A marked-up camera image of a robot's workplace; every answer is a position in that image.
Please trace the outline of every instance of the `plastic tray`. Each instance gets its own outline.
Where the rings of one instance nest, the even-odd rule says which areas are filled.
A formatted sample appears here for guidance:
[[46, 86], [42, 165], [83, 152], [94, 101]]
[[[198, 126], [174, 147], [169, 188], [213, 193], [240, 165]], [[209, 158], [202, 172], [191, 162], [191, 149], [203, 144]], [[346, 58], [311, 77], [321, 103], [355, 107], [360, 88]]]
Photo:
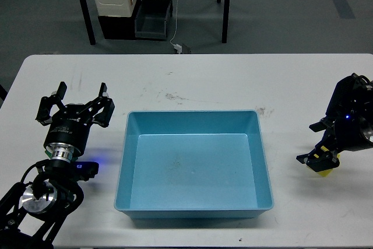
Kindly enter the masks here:
[[256, 111], [131, 112], [115, 208], [136, 218], [254, 218], [273, 207]]
[[135, 20], [136, 38], [166, 40], [172, 0], [142, 0]]

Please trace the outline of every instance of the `black storage bin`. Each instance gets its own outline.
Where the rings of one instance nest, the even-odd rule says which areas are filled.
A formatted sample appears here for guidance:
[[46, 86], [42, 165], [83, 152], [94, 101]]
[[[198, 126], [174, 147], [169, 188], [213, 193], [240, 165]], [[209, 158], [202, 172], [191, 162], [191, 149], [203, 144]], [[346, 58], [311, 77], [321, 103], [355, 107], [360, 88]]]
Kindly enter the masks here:
[[98, 16], [101, 30], [105, 39], [136, 40], [135, 19], [141, 5], [141, 0], [136, 1], [131, 17]]

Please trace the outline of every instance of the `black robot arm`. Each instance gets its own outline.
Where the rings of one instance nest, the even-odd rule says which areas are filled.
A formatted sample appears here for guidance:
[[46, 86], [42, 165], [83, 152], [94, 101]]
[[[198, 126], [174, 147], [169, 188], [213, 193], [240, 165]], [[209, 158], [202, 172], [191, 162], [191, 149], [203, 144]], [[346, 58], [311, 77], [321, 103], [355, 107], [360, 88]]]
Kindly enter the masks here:
[[313, 171], [339, 166], [339, 153], [373, 147], [373, 83], [353, 73], [336, 85], [326, 117], [309, 126], [314, 132], [325, 131], [308, 154], [297, 156]]
[[[50, 125], [44, 142], [50, 159], [29, 167], [21, 181], [0, 200], [0, 249], [53, 248], [52, 242], [66, 217], [83, 202], [78, 181], [87, 181], [98, 173], [98, 163], [74, 160], [85, 151], [90, 127], [109, 125], [114, 103], [106, 93], [105, 83], [101, 84], [98, 97], [87, 104], [64, 105], [66, 89], [61, 82], [56, 92], [40, 101], [36, 120]], [[54, 105], [59, 110], [51, 117]], [[38, 175], [33, 182], [25, 183], [33, 168]], [[32, 236], [18, 229], [27, 214], [44, 222]]]

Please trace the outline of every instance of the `yellow object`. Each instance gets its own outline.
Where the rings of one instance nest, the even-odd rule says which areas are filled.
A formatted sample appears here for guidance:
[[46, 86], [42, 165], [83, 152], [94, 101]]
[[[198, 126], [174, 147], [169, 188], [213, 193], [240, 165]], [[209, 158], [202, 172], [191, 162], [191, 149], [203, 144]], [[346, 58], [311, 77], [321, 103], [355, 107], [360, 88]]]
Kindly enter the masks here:
[[[325, 146], [321, 146], [321, 150], [323, 150], [324, 152], [326, 151], [329, 151], [329, 149]], [[332, 172], [333, 169], [327, 169], [327, 170], [323, 170], [323, 171], [319, 171], [318, 174], [322, 177], [326, 177], [329, 175], [330, 172]]]

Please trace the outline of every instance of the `table surface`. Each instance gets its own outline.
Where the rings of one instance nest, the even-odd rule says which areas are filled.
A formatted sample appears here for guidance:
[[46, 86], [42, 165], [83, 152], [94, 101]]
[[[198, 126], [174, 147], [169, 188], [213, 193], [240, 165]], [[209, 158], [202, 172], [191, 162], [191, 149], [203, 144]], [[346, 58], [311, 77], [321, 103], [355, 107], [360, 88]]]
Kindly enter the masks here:
[[[373, 56], [28, 57], [0, 109], [0, 194], [45, 159], [48, 127], [35, 121], [41, 97], [65, 81], [64, 103], [86, 103], [105, 82], [115, 110], [108, 128], [92, 126], [82, 157], [99, 162], [100, 171], [80, 183], [85, 200], [66, 219], [55, 246], [372, 247], [373, 150], [343, 152], [341, 166], [325, 178], [295, 159], [321, 139], [308, 126], [324, 117], [336, 83], [353, 72], [373, 79]], [[273, 209], [256, 219], [176, 220], [131, 220], [114, 209], [130, 111], [249, 109], [260, 116]], [[29, 218], [20, 228], [33, 234], [40, 225]]]

